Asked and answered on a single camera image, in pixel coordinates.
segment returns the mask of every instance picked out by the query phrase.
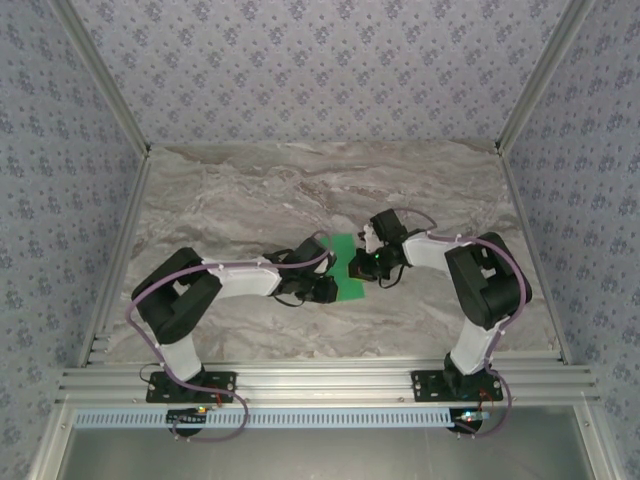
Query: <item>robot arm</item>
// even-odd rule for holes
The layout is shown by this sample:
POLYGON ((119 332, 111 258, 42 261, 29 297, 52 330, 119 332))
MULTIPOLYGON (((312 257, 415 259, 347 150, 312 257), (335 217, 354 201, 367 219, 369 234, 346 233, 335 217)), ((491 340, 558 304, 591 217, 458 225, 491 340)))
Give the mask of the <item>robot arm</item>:
MULTIPOLYGON (((181 287, 175 282, 163 285, 138 304, 138 312, 151 327, 173 373, 182 381, 197 384, 203 368, 191 332, 211 303, 241 295, 266 297, 282 294, 293 294, 303 302, 334 302, 338 288, 333 277, 326 275, 335 263, 334 255, 330 254, 318 264, 303 268, 277 267, 280 264, 312 260, 325 249, 310 237, 296 250, 282 250, 253 261, 236 263, 230 268, 212 268, 185 275, 177 279, 181 287)), ((209 263, 225 262, 203 259, 193 249, 181 248, 142 281, 131 298, 135 299, 148 287, 172 273, 209 263)))
MULTIPOLYGON (((466 318, 445 366, 456 370, 457 377, 482 370, 491 341, 520 301, 517 279, 504 259, 479 245, 436 240, 420 230, 408 232, 393 210, 373 217, 361 237, 365 248, 356 251, 349 265, 352 277, 389 279, 396 266, 430 267, 451 277, 466 318)), ((511 255, 498 234, 479 238, 511 255)), ((525 284, 529 302, 531 286, 526 279, 525 284)))

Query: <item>gray marble table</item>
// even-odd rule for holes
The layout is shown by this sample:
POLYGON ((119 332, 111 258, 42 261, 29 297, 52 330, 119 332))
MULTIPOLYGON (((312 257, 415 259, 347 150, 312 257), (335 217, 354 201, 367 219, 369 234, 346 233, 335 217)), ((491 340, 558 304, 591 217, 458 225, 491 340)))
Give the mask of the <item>gray marble table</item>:
MULTIPOLYGON (((313 231, 356 233, 392 206, 428 212, 442 233, 492 230, 532 283, 534 297, 499 350, 557 349, 556 335, 498 157, 450 141, 155 148, 135 245, 112 312, 108 361, 154 360, 123 320, 131 290, 176 249, 247 259, 298 245, 313 231)), ((409 227, 420 218, 406 217, 409 227)), ((287 308, 271 298, 212 306, 194 337, 201 358, 442 356, 463 316, 444 273, 405 271, 366 298, 287 308)))

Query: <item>black mounting plate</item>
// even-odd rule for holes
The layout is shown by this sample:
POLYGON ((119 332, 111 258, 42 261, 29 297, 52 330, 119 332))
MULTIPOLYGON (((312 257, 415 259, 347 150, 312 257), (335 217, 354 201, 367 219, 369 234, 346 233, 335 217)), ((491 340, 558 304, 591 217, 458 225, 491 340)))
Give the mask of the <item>black mounting plate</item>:
POLYGON ((502 385, 496 377, 484 372, 485 375, 474 375, 473 388, 469 388, 465 395, 455 395, 444 379, 444 370, 417 370, 411 372, 413 399, 418 402, 480 402, 480 391, 484 390, 495 402, 503 399, 502 385))
MULTIPOLYGON (((235 372, 203 372, 203 387, 222 388, 224 390, 236 390, 235 372)), ((147 388, 147 403, 232 403, 233 397, 229 395, 220 395, 219 398, 215 394, 206 392, 196 392, 194 390, 184 389, 169 378, 165 372, 153 372, 149 377, 149 386, 147 388)))

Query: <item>patterned wallpaper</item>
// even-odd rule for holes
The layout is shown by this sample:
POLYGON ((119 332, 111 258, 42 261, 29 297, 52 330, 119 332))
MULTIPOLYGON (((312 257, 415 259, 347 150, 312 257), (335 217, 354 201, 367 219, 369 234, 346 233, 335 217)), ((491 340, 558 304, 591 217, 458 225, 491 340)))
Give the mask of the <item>patterned wallpaper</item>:
POLYGON ((510 154, 577 362, 640 478, 640 4, 596 3, 510 154))
POLYGON ((0 2, 0 478, 26 478, 137 158, 45 0, 0 2))
POLYGON ((565 0, 75 0, 151 143, 494 139, 565 0))

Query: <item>green cloth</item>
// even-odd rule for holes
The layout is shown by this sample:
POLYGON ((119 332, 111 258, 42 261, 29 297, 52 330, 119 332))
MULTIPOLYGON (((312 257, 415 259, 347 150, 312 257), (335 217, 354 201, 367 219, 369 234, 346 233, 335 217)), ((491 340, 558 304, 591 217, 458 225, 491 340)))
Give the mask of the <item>green cloth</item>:
MULTIPOLYGON (((328 244, 326 238, 323 238, 321 242, 325 246, 328 244)), ((346 302, 364 298, 364 283, 349 277, 349 262, 356 256, 356 243, 353 235, 350 233, 331 235, 331 243, 331 250, 335 253, 337 260, 328 274, 333 275, 338 285, 336 301, 346 302)))

